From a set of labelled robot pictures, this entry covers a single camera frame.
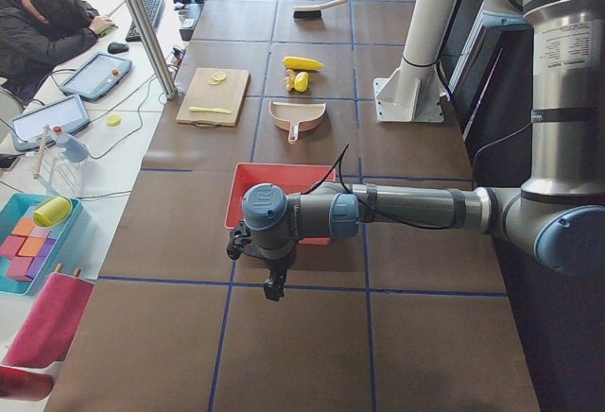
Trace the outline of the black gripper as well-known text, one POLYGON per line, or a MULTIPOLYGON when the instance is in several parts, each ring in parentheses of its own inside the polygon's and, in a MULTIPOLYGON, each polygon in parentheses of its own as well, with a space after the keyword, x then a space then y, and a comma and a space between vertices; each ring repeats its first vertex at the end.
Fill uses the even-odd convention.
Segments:
MULTIPOLYGON (((292 266, 296 261, 296 248, 294 246, 284 256, 269 258, 253 241, 251 231, 244 221, 239 221, 230 231, 230 239, 226 247, 227 256, 237 260, 241 254, 259 259, 266 266, 292 266)), ((263 289, 267 300, 279 301, 285 295, 286 269, 276 267, 269 271, 263 289)))

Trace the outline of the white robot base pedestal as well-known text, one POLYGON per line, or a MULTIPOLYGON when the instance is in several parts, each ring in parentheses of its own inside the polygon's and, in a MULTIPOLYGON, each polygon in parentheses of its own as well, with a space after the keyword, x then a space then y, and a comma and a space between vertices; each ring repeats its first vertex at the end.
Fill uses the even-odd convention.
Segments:
POLYGON ((458 0, 416 0, 400 65, 373 81, 379 123, 441 123, 437 63, 458 0))

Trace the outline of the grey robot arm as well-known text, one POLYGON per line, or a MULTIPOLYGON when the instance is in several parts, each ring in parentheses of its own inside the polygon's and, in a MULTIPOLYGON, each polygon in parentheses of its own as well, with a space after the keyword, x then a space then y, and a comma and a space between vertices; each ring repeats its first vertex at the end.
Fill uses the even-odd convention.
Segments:
POLYGON ((603 270, 604 0, 484 0, 482 9, 485 26, 533 31, 532 111, 518 149, 524 162, 493 167, 514 185, 464 192, 322 179, 286 194, 256 184, 241 199, 243 217, 226 250, 264 262, 269 300, 283 296, 300 241, 352 237, 377 221, 475 229, 562 274, 603 270))

